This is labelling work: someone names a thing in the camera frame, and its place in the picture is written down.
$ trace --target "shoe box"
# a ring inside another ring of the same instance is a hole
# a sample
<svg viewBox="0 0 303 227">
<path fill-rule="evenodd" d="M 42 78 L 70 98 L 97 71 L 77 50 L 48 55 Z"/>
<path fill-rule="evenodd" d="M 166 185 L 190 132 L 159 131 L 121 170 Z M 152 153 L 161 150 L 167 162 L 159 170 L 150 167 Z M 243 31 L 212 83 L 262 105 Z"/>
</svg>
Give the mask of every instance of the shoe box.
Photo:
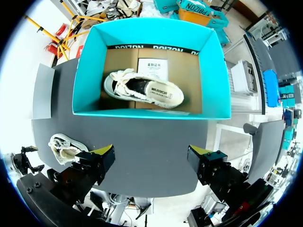
<svg viewBox="0 0 303 227">
<path fill-rule="evenodd" d="M 160 13 L 167 13 L 179 9 L 176 0 L 154 0 L 154 3 Z"/>
<path fill-rule="evenodd" d="M 179 0 L 178 4 L 180 8 L 184 10 L 199 13 L 205 16 L 208 16 L 211 11 L 213 11 L 213 9 L 211 9 L 205 2 L 200 0 Z"/>
<path fill-rule="evenodd" d="M 184 93 L 181 105 L 163 109 L 104 92 L 102 83 L 111 72 L 137 72 L 144 59 L 151 64 L 166 61 L 168 81 Z M 93 26 L 79 59 L 72 110 L 95 117 L 229 119 L 229 77 L 218 36 L 207 27 L 168 18 L 128 18 Z"/>
<path fill-rule="evenodd" d="M 152 48 L 111 49 L 107 51 L 103 80 L 113 71 L 131 68 L 138 72 L 141 59 L 147 60 L 151 64 L 158 59 L 165 60 L 164 62 L 167 62 L 168 81 L 174 83 L 182 90 L 184 101 L 173 109 L 165 109 L 154 104 L 134 101 L 118 100 L 119 103 L 128 103 L 129 108 L 135 109 L 171 110 L 181 111 L 183 114 L 202 114 L 199 58 L 195 54 Z M 101 89 L 101 99 L 104 98 L 111 100 L 111 102 L 107 102 L 111 103 L 108 106 L 109 109 L 119 106 L 115 104 L 117 99 L 110 97 Z"/>
</svg>

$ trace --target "sneaker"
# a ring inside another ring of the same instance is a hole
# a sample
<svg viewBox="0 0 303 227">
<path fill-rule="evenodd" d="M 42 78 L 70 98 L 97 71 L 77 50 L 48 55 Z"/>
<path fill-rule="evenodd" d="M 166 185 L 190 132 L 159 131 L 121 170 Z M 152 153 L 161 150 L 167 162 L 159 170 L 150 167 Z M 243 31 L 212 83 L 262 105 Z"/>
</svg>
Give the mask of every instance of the sneaker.
<svg viewBox="0 0 303 227">
<path fill-rule="evenodd" d="M 75 155 L 80 152 L 89 151 L 83 143 L 75 141 L 61 133 L 53 135 L 48 145 L 61 165 L 75 161 Z"/>
<path fill-rule="evenodd" d="M 108 95 L 122 100 L 152 103 L 163 108 L 174 108 L 184 100 L 177 85 L 151 75 L 135 73 L 133 69 L 112 72 L 104 81 Z"/>
</svg>

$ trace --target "paper card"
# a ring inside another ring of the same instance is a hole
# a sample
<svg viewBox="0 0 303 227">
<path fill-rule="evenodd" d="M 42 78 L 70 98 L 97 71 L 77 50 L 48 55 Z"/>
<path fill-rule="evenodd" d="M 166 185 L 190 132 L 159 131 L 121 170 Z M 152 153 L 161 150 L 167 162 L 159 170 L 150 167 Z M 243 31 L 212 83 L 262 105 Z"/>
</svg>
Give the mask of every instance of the paper card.
<svg viewBox="0 0 303 227">
<path fill-rule="evenodd" d="M 168 60 L 155 58 L 139 58 L 138 73 L 149 74 L 168 81 Z"/>
</svg>

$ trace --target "desk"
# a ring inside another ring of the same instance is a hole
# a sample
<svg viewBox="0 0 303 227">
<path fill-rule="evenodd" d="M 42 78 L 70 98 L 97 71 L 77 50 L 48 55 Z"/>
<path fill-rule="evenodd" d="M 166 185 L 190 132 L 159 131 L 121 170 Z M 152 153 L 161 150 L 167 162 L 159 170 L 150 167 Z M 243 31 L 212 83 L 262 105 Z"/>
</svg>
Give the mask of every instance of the desk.
<svg viewBox="0 0 303 227">
<path fill-rule="evenodd" d="M 97 189 L 136 197 L 168 197 L 195 190 L 197 176 L 187 163 L 189 144 L 205 148 L 207 121 L 87 117 L 72 114 L 78 59 L 55 66 L 52 117 L 33 120 L 39 157 L 56 171 L 60 165 L 47 145 L 63 133 L 89 150 L 115 146 L 116 161 Z"/>
</svg>

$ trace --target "screw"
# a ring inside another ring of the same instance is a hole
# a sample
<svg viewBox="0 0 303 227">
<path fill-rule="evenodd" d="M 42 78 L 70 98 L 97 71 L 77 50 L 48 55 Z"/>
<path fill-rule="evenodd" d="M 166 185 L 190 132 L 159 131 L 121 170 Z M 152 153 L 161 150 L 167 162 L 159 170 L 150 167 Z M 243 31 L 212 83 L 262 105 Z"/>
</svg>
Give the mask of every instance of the screw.
<svg viewBox="0 0 303 227">
<path fill-rule="evenodd" d="M 27 188 L 27 193 L 30 194 L 33 192 L 33 189 L 32 188 Z"/>
<path fill-rule="evenodd" d="M 40 187 L 41 187 L 41 183 L 40 183 L 40 182 L 36 182 L 36 183 L 34 184 L 34 187 L 35 187 L 35 188 L 40 188 Z"/>
</svg>

